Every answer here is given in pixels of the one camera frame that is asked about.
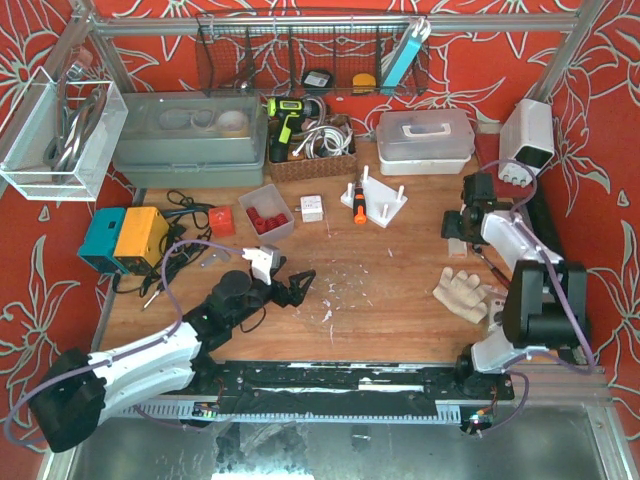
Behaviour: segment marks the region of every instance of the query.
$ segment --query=orange screwdriver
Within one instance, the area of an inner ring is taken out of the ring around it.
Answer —
[[[358,172],[356,172],[353,188],[353,221],[358,225],[367,223],[367,202],[364,199],[364,189]]]

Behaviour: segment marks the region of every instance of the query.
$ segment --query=roll of tape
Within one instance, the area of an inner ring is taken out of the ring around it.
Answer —
[[[216,130],[223,137],[247,137],[249,117],[239,110],[227,110],[216,120]]]

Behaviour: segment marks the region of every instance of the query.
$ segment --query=red floral wallpaper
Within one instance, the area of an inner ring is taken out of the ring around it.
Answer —
[[[542,183],[568,256],[589,269],[592,345],[640,465],[639,32],[640,2],[605,2],[552,94]]]
[[[67,0],[0,3],[0,123],[70,16]],[[110,171],[97,203],[29,202],[11,187],[0,196],[0,423],[61,351],[89,350],[109,281],[76,251],[96,208],[130,205],[133,193]],[[27,409],[13,431],[38,436]],[[0,435],[0,478],[35,478],[45,447],[15,447]]]
[[[324,6],[314,0],[96,0],[113,17],[183,17],[201,11]],[[431,13],[573,11],[579,0],[378,0],[352,8]],[[0,2],[0,119],[43,63],[70,18],[67,0]],[[634,147],[639,125],[638,5],[606,2],[591,35],[552,95],[557,154],[543,183],[569,256],[590,271],[593,345],[608,370],[626,434],[640,459],[640,200]],[[361,132],[380,113],[458,107],[482,122],[504,121],[540,77],[561,39],[556,33],[455,33],[430,38],[429,91],[420,97],[331,98]],[[116,38],[138,91],[197,89],[192,37]],[[96,75],[103,70],[96,66]],[[8,189],[0,197],[0,420],[62,350],[88,348],[107,288],[76,256],[95,208],[126,205],[133,190],[110,172],[96,204],[27,202]],[[10,274],[6,266],[10,265]],[[23,412],[15,431],[27,435]],[[0,438],[7,478],[34,478],[41,450],[17,449]]]

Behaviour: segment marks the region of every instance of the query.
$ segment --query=clear acrylic basket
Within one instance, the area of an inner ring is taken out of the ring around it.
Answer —
[[[68,82],[68,92],[73,91],[73,87],[77,90],[77,96],[67,96],[70,104],[81,102],[98,86],[106,89],[107,97],[100,120],[87,139],[73,170],[54,172],[45,164],[44,154],[54,137],[57,84],[42,68],[36,70],[32,79],[43,78],[39,73],[47,81],[40,83],[32,80],[23,92],[30,85],[40,85],[44,87],[44,93],[0,163],[0,175],[28,200],[95,201],[124,126],[127,106],[111,80]],[[0,132],[19,100],[14,102],[14,108],[7,115]]]

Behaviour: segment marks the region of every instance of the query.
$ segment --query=box handle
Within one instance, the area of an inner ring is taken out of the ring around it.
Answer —
[[[441,123],[440,127],[442,130],[437,132],[422,132],[422,133],[413,133],[411,129],[413,125],[403,125],[402,133],[404,133],[405,137],[409,138],[428,138],[428,137],[441,137],[446,135],[451,135],[451,124],[449,123]]]

